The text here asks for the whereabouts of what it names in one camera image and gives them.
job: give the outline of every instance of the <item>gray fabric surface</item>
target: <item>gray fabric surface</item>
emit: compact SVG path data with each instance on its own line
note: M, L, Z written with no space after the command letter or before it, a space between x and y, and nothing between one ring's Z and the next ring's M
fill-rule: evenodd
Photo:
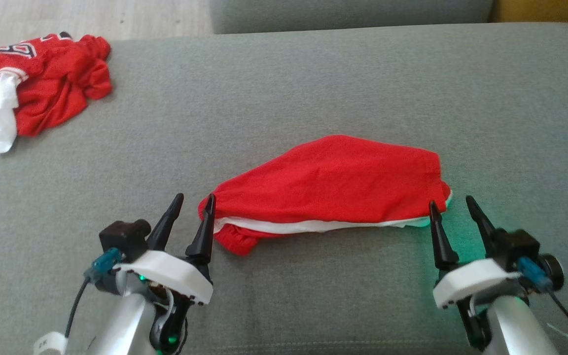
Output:
M568 305L568 25L481 24L115 42L114 93L0 157L0 354L65 330L82 272L114 220L185 204L182 252L209 191L296 144L343 133L437 151L455 192L444 216L462 258L482 256L462 201L523 227L564 264ZM211 305L188 314L188 355L473 354L437 310L428 229L346 229L215 245ZM111 311L89 290L85 349ZM568 330L546 297L541 322ZM568 354L568 341L554 336Z
M486 22L492 0L210 0L216 34Z

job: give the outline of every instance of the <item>white label tag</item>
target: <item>white label tag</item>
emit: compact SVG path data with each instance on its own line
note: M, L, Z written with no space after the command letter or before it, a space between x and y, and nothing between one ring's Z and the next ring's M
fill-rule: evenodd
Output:
M67 348L67 338L59 332L51 332L43 335L34 343L34 355L39 355L47 350L56 350L61 355L65 355Z

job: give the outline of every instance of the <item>white stripe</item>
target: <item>white stripe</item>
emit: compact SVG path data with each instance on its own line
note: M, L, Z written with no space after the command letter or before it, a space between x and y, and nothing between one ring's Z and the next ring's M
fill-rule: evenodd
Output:
M453 197L453 192L448 196L446 200L446 206L451 202ZM303 220L302 222L293 223L274 223L267 222L264 220L255 220L249 218L243 218L241 216L225 216L223 218L217 218L214 221L214 233L218 233L224 225L232 224L237 227L242 227L246 229L251 229L252 231L273 233L273 234L295 234L304 232L327 232L334 229L341 228L352 228L352 227L406 227L408 225L412 227L426 227L430 224L430 219L428 216L421 216L417 218L401 219L401 220L386 220L385 222L377 223L353 223L353 222L341 222L338 220L332 220L326 222L324 220Z
M14 74L18 77L19 79L19 83L22 83L23 81L26 81L28 79L28 75L25 74L25 72L19 68L13 68L13 67L3 67L0 69L0 73L2 72L9 72L11 74Z

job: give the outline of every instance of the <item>jersey number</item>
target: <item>jersey number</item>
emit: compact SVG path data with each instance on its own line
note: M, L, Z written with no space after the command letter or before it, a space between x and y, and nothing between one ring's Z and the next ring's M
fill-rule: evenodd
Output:
M34 49L34 46L29 43L18 43L0 47L0 53L15 54L17 56L24 56L27 58L36 57L36 49Z

